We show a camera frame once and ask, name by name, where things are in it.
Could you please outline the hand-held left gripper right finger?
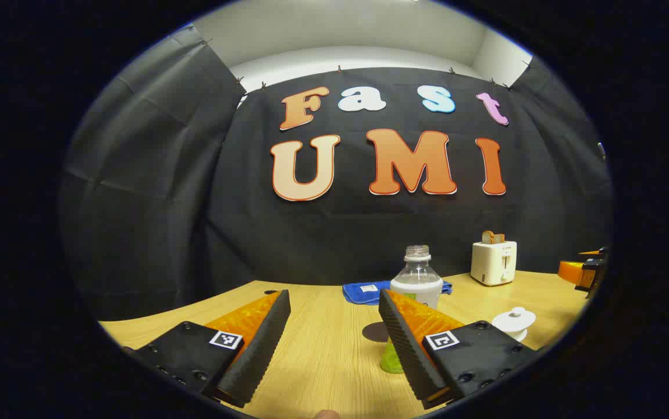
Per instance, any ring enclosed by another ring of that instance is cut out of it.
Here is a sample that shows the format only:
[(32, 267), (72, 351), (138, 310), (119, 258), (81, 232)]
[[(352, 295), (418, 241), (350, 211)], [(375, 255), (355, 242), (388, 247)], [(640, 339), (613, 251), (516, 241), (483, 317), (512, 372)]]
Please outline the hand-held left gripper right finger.
[(463, 324), (390, 290), (380, 293), (379, 313), (425, 409), (480, 392), (539, 357), (488, 321)]

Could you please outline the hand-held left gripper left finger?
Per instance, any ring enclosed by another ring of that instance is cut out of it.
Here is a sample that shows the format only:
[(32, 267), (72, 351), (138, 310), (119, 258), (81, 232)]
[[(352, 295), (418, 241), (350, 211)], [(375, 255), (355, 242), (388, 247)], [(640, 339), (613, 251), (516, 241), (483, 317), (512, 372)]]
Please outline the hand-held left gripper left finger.
[(182, 321), (123, 350), (190, 393), (242, 408), (265, 376), (289, 316), (289, 291), (279, 290), (204, 325)]

